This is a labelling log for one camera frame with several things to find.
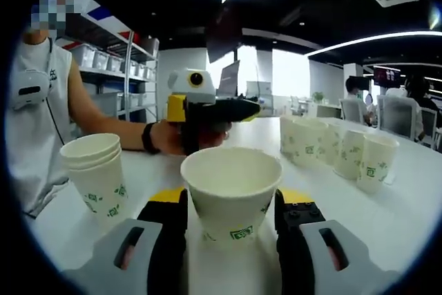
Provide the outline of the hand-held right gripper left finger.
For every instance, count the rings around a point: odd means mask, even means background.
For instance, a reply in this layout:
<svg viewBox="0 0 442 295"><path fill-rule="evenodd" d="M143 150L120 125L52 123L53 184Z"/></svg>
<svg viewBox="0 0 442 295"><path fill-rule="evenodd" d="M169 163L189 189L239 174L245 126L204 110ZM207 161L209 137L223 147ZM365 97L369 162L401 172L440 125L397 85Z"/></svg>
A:
<svg viewBox="0 0 442 295"><path fill-rule="evenodd" d="M64 278L82 294L179 294L188 222L184 187L155 194L138 218L103 235L91 258Z"/></svg>

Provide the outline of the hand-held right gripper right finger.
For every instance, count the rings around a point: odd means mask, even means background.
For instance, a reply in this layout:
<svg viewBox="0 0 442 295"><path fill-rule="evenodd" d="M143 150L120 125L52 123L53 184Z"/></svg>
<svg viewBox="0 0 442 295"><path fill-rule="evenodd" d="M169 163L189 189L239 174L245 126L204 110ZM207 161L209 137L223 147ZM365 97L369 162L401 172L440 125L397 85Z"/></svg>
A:
<svg viewBox="0 0 442 295"><path fill-rule="evenodd" d="M367 245L315 202L274 196L283 294L382 294L399 278L369 257Z"/></svg>

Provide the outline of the person's left hand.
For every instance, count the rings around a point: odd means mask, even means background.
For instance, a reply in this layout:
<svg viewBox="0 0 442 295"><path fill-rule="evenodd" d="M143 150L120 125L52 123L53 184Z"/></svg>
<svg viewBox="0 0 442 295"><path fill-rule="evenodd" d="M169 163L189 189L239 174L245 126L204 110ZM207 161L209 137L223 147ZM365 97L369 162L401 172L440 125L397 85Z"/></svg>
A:
<svg viewBox="0 0 442 295"><path fill-rule="evenodd" d="M215 132L211 129L202 128L199 132L199 148L206 149L220 146L229 134L231 125L228 124L228 130ZM182 137L177 127L166 120L161 120L151 127L151 141L153 146L162 153L169 155L185 155L182 146Z"/></svg>

